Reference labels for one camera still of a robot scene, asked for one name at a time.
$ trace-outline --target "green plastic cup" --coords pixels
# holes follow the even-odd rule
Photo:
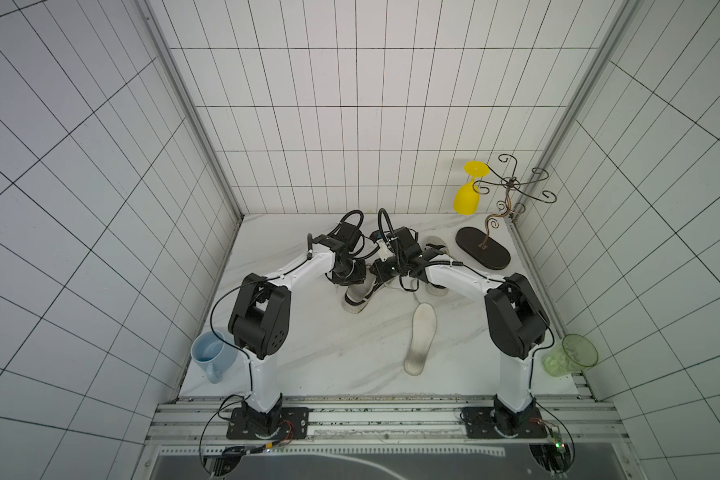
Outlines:
[[[552,376],[564,376],[595,365],[600,357],[592,342],[581,335],[569,333],[544,356],[544,369]]]

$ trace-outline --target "grid tile wall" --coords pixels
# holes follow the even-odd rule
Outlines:
[[[150,3],[241,208],[270,214],[450,212],[467,161],[524,172],[620,6]]]
[[[234,228],[131,2],[0,1],[0,478],[130,478]]]
[[[720,2],[645,2],[519,221],[651,480],[720,478]]]

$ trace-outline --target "white insole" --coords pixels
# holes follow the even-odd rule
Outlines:
[[[413,313],[413,329],[411,332],[411,346],[405,356],[403,368],[409,375],[419,375],[424,370],[429,347],[438,328],[438,318],[434,308],[429,303],[422,303]]]

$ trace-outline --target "sneaker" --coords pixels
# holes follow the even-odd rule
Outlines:
[[[446,245],[439,236],[428,236],[425,238],[424,248],[426,249],[428,246],[440,250],[443,254],[449,255],[448,245]],[[433,283],[427,283],[426,289],[430,295],[434,296],[446,296],[448,294],[447,288]]]
[[[362,312],[368,302],[371,301],[373,294],[389,284],[389,282],[378,283],[376,275],[368,272],[365,275],[365,282],[347,287],[347,293],[344,294],[344,299],[342,299],[342,307],[350,313]]]

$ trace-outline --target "mug handle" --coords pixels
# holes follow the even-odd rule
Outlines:
[[[219,374],[219,369],[216,368],[216,365],[209,363],[206,366],[206,378],[211,383],[219,383],[221,375]]]

